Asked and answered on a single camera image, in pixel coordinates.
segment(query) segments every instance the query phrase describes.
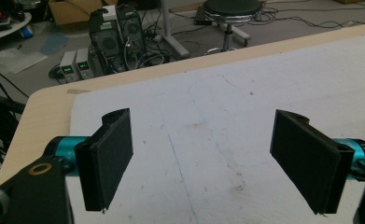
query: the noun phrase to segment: table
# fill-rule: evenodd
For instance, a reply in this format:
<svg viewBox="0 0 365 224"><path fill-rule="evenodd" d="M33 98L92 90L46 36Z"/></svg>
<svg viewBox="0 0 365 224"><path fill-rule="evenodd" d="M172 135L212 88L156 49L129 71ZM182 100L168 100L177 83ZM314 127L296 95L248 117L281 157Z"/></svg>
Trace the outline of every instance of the table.
<svg viewBox="0 0 365 224"><path fill-rule="evenodd" d="M10 35L10 34L16 32L16 31L20 30L25 25L27 25L28 22L30 22L32 16L31 16L31 14L29 12L25 12L24 15L25 15L24 21L14 22L12 20L12 23L10 24L10 29L5 30L5 31L0 31L0 38L3 37L3 36L5 36L5 35Z"/></svg>
<svg viewBox="0 0 365 224"><path fill-rule="evenodd" d="M21 117L13 142L0 172L0 184L16 174L23 166L40 157L46 144L57 135L68 135L70 112L76 96L82 92L96 91L131 83L145 83L155 78L191 73L211 68L278 55L295 49L304 49L324 43L338 43L351 37L364 36L365 25L346 28L320 35L306 36L273 44L240 49L197 59L169 63L132 72L44 89L33 94Z"/></svg>

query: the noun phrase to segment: box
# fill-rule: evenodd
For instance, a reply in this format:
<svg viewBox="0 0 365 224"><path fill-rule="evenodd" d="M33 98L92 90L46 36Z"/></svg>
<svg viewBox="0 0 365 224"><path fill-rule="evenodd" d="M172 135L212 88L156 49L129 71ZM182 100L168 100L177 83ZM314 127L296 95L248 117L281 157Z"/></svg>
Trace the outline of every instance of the box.
<svg viewBox="0 0 365 224"><path fill-rule="evenodd" d="M87 24L90 14L102 8L101 0L50 0L49 6L57 25L66 25L85 21Z"/></svg>

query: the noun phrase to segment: cardboard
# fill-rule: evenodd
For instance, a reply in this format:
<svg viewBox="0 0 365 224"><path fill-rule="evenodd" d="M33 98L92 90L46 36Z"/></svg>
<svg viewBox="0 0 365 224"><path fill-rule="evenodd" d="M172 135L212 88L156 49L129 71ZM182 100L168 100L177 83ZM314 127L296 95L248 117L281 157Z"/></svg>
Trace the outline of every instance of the cardboard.
<svg viewBox="0 0 365 224"><path fill-rule="evenodd" d="M90 14L102 8L101 0L50 0L49 6L57 25L89 21Z"/></svg>
<svg viewBox="0 0 365 224"><path fill-rule="evenodd" d="M89 23L87 21L80 21L74 23L68 23L64 25L59 25L63 33L74 33L82 30L89 30Z"/></svg>
<svg viewBox="0 0 365 224"><path fill-rule="evenodd" d="M118 5L118 0L105 0L105 2L106 2L109 6L117 6L117 5Z"/></svg>

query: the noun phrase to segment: stool leg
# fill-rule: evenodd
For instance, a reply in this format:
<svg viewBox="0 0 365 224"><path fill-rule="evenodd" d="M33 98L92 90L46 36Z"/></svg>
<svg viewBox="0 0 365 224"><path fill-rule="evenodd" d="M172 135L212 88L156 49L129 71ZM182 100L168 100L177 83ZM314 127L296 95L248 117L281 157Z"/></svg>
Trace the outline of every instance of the stool leg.
<svg viewBox="0 0 365 224"><path fill-rule="evenodd" d="M225 31L222 51L228 51L231 50L231 48L232 48L232 26L228 24Z"/></svg>
<svg viewBox="0 0 365 224"><path fill-rule="evenodd" d="M225 29L227 28L227 24L221 24L221 26ZM233 32L234 36L238 36L244 40L244 47L248 46L248 41L251 39L251 36L249 34L238 29L235 26L232 26L232 32Z"/></svg>

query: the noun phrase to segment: metal stand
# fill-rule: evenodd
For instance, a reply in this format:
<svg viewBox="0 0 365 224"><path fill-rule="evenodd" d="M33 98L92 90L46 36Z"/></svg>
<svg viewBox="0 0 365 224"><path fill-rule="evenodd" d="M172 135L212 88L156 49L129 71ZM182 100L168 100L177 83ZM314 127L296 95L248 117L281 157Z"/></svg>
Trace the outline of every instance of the metal stand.
<svg viewBox="0 0 365 224"><path fill-rule="evenodd" d="M233 26L231 24L226 25L225 36L223 38L223 48L222 49L220 49L220 48L210 49L204 55L207 55L214 51L224 52L224 51L229 51L229 50L235 50L234 48L232 48L232 35L233 35L232 27Z"/></svg>
<svg viewBox="0 0 365 224"><path fill-rule="evenodd" d="M176 39L171 36L171 27L170 27L170 13L168 12L168 0L161 0L161 14L162 14L162 22L164 35L162 36L167 43L176 50L181 59L187 59L190 56L190 53L179 44Z"/></svg>
<svg viewBox="0 0 365 224"><path fill-rule="evenodd" d="M221 26L223 26L224 28L227 29L227 24L221 24ZM232 32L239 36L240 38L242 38L244 40L244 47L247 47L248 46L248 41L251 39L251 36L249 34L247 34L246 32L238 29L237 27L235 26L232 26Z"/></svg>

